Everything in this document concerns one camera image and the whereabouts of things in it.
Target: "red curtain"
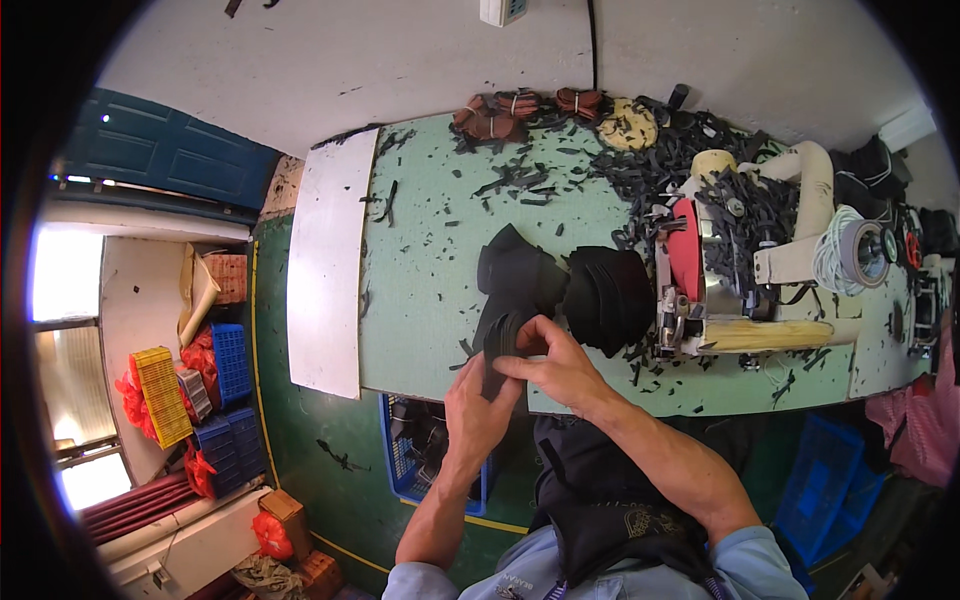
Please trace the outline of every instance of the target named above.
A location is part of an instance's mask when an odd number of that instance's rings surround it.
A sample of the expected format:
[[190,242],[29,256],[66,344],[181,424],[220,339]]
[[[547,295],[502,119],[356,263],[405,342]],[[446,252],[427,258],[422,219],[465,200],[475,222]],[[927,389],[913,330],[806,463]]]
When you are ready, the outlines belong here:
[[81,521],[100,545],[190,506],[201,497],[186,481],[186,471],[140,486],[81,511]]

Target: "yellow round disc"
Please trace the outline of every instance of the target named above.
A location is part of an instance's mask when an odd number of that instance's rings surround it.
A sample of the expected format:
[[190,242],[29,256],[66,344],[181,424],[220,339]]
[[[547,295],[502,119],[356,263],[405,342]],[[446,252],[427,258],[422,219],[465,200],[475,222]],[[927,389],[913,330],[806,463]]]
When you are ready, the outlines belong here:
[[657,122],[645,107],[636,107],[630,98],[613,100],[613,112],[597,132],[600,139],[620,150],[640,150],[657,141]]

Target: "window pane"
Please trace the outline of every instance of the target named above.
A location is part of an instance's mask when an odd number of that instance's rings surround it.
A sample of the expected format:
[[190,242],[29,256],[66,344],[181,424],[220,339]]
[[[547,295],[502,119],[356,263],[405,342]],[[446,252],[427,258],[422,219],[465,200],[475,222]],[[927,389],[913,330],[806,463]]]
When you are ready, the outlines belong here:
[[131,489],[130,477],[119,454],[110,454],[60,472],[63,491],[73,510],[110,500]]
[[58,446],[116,435],[97,327],[43,331],[35,339],[40,386],[54,439],[73,440]]
[[104,236],[44,228],[36,237],[33,320],[96,317]]

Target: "hand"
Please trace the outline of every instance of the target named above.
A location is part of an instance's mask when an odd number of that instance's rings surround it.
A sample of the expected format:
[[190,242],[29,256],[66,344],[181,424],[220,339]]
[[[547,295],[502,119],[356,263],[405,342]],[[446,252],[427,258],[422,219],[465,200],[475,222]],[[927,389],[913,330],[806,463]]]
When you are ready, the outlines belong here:
[[593,420],[596,411],[609,402],[626,401],[607,385],[577,341],[543,315],[520,328],[516,347],[528,355],[546,354],[546,360],[501,356],[493,361],[493,367],[510,377],[534,382],[577,417]]
[[507,377],[500,393],[490,402],[480,396],[483,372],[483,352],[480,352],[460,369],[444,396],[446,430],[450,436],[444,465],[449,460],[454,468],[468,474],[470,481],[507,433],[510,415],[523,385]]

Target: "yellow basket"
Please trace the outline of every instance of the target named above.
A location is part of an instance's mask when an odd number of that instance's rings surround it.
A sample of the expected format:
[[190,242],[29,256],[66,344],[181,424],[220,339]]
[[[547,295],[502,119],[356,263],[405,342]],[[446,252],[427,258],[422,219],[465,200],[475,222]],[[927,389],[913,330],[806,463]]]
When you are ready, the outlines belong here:
[[135,352],[133,361],[160,447],[168,448],[193,433],[170,350],[161,346]]

